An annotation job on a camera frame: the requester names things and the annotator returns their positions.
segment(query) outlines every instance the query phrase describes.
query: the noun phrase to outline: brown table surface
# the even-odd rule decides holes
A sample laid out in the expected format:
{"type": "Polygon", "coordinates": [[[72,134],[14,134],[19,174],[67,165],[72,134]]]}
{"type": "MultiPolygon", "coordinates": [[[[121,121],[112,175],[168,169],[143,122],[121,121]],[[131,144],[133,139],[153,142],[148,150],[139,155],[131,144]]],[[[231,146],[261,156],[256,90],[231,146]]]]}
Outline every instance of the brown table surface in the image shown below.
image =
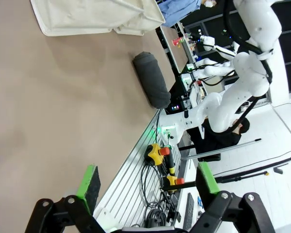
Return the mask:
{"type": "Polygon", "coordinates": [[[161,26],[163,36],[165,37],[168,48],[172,54],[178,72],[181,73],[188,62],[188,57],[185,53],[182,43],[179,46],[174,46],[172,40],[179,38],[176,29],[161,26]]]}
{"type": "Polygon", "coordinates": [[[155,31],[46,37],[30,1],[0,0],[0,233],[23,233],[40,198],[58,201],[98,165],[106,191],[154,116],[132,58],[174,75],[155,31]]]}

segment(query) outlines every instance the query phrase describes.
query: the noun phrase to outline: person in black clothing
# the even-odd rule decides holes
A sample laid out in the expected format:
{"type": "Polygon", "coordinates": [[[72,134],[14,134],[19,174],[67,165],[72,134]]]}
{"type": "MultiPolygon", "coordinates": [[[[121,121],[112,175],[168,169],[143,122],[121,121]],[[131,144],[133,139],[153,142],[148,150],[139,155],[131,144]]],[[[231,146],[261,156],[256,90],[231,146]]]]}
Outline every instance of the person in black clothing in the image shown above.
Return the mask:
{"type": "MultiPolygon", "coordinates": [[[[205,128],[204,139],[202,139],[198,127],[187,130],[187,133],[190,135],[191,140],[194,143],[197,154],[237,145],[242,136],[242,133],[245,133],[249,130],[250,122],[247,118],[245,118],[233,132],[225,135],[213,134],[208,119],[204,121],[202,126],[205,128]]],[[[219,161],[221,160],[221,155],[215,154],[200,158],[198,160],[206,162],[219,161]]]]}

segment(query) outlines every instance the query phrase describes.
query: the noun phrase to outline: dark gray cloth roll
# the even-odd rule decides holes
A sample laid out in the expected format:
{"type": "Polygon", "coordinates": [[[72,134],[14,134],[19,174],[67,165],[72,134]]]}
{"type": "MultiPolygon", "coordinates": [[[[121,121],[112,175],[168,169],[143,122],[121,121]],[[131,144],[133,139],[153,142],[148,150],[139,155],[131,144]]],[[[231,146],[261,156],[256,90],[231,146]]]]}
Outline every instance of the dark gray cloth roll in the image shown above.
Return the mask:
{"type": "Polygon", "coordinates": [[[151,105],[157,109],[167,108],[170,104],[170,93],[154,55],[142,52],[132,62],[151,105]]]}

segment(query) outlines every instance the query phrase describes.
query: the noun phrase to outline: white fabric bin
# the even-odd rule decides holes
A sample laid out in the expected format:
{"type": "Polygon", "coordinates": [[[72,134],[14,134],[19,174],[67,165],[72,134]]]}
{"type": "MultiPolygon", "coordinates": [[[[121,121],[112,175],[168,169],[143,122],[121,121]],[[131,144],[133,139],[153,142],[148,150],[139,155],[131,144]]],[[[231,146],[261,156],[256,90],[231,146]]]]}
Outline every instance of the white fabric bin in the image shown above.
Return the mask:
{"type": "Polygon", "coordinates": [[[114,29],[117,33],[143,35],[165,23],[155,0],[142,0],[142,4],[144,12],[114,29]]]}
{"type": "Polygon", "coordinates": [[[143,12],[141,0],[31,0],[47,36],[107,33],[143,12]]]}

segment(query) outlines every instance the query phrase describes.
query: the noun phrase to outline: screw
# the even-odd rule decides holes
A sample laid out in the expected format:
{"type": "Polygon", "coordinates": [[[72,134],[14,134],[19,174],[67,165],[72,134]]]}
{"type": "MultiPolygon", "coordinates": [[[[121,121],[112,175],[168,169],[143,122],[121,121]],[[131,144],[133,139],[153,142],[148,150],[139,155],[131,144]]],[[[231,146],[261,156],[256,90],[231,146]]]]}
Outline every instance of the screw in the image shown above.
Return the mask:
{"type": "Polygon", "coordinates": [[[69,198],[68,199],[68,203],[70,203],[70,204],[74,203],[74,199],[73,198],[69,198]]]}
{"type": "Polygon", "coordinates": [[[249,194],[249,195],[248,195],[248,199],[251,200],[251,201],[253,201],[253,200],[254,200],[254,196],[251,195],[251,194],[249,194]]]}
{"type": "Polygon", "coordinates": [[[223,193],[223,194],[221,194],[221,197],[224,198],[224,199],[227,199],[228,198],[228,194],[227,193],[223,193]]]}
{"type": "Polygon", "coordinates": [[[49,202],[48,202],[48,201],[45,201],[45,202],[42,203],[42,205],[43,205],[44,207],[46,207],[46,206],[49,205],[49,202]]]}

